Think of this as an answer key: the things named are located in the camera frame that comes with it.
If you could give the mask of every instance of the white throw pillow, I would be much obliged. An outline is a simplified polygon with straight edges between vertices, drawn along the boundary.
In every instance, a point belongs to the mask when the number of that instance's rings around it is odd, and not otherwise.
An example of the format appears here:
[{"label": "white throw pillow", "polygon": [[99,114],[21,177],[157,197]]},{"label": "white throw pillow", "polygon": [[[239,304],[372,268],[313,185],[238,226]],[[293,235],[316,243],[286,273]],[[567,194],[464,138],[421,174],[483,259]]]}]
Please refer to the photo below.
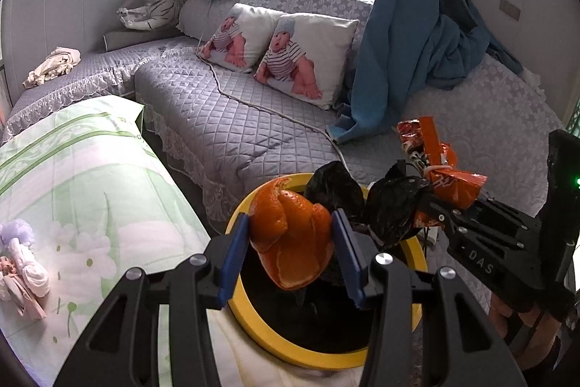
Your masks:
[{"label": "white throw pillow", "polygon": [[188,37],[208,41],[225,15],[240,0],[187,0],[179,12],[179,31]]},{"label": "white throw pillow", "polygon": [[262,57],[283,12],[236,4],[199,52],[232,71],[248,71]]},{"label": "white throw pillow", "polygon": [[358,20],[285,14],[254,78],[328,109],[338,98]]}]

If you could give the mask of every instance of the silver bolt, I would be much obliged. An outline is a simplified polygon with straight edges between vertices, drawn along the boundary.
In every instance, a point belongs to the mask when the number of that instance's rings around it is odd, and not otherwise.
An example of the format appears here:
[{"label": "silver bolt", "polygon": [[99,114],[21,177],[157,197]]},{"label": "silver bolt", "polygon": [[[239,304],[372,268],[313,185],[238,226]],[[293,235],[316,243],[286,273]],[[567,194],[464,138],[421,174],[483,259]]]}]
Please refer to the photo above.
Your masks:
[{"label": "silver bolt", "polygon": [[389,253],[379,253],[375,256],[375,261],[380,265],[389,265],[393,263],[393,257]]},{"label": "silver bolt", "polygon": [[127,270],[125,276],[130,281],[135,281],[141,277],[141,274],[143,274],[143,271],[141,271],[138,267],[132,267],[131,269]]},{"label": "silver bolt", "polygon": [[189,259],[189,264],[191,265],[204,265],[206,262],[208,262],[208,258],[206,258],[203,254],[193,255]]},{"label": "silver bolt", "polygon": [[457,275],[457,273],[455,272],[455,269],[453,269],[452,267],[442,267],[439,270],[439,274],[441,274],[441,277],[445,278],[445,279],[455,279],[455,276]]}]

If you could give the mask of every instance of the baby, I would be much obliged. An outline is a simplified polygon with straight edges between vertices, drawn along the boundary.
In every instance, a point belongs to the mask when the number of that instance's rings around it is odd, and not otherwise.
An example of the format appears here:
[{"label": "baby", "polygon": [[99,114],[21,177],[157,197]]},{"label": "baby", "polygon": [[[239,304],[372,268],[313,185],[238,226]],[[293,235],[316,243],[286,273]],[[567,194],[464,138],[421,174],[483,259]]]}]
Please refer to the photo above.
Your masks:
[{"label": "baby", "polygon": [[237,67],[246,67],[246,60],[244,59],[244,49],[246,39],[242,35],[242,31],[236,20],[241,14],[238,8],[232,8],[228,17],[221,23],[217,32],[210,38],[210,41],[205,44],[201,50],[201,55],[205,59],[209,59],[212,50],[225,53],[225,61]]},{"label": "baby", "polygon": [[292,41],[293,35],[294,20],[280,20],[254,78],[262,84],[266,84],[270,76],[278,81],[294,81],[292,93],[320,99],[323,95],[316,84],[314,62],[306,57],[296,41]]}]

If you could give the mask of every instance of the striped shirt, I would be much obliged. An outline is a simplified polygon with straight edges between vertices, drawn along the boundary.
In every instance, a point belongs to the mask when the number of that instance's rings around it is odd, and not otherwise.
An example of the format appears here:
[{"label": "striped shirt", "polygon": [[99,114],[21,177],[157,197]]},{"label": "striped shirt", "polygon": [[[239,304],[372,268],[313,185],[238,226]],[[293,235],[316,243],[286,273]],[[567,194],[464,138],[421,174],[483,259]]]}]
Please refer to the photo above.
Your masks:
[{"label": "striped shirt", "polygon": [[212,38],[215,49],[219,52],[225,52],[228,45],[233,41],[234,37],[240,33],[240,27],[238,27],[235,22],[231,24],[231,27],[228,28],[225,32],[221,31],[220,27],[217,29],[217,32],[214,33],[214,37]]},{"label": "striped shirt", "polygon": [[295,41],[289,40],[286,48],[280,50],[278,53],[274,53],[268,49],[264,61],[266,61],[268,70],[274,76],[274,79],[291,81],[292,78],[290,75],[296,67],[296,61],[303,54],[304,52],[300,48],[300,45]]}]

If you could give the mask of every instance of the blue gripper pad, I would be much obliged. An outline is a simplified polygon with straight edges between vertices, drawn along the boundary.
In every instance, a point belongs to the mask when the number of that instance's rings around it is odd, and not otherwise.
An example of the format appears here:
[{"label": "blue gripper pad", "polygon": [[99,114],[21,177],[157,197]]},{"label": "blue gripper pad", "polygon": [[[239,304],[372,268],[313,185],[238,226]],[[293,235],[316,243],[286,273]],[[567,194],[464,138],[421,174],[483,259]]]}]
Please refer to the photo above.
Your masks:
[{"label": "blue gripper pad", "polygon": [[360,249],[352,235],[353,231],[344,211],[342,209],[334,211],[332,213],[332,240],[336,256],[346,285],[346,293],[360,309],[365,302],[362,289],[363,270],[359,263]]},{"label": "blue gripper pad", "polygon": [[249,243],[249,217],[245,213],[239,213],[231,229],[230,247],[223,260],[220,269],[219,291],[217,301],[224,307],[228,300],[234,295],[234,289],[238,281],[238,276],[244,264],[244,258],[248,251]]}]

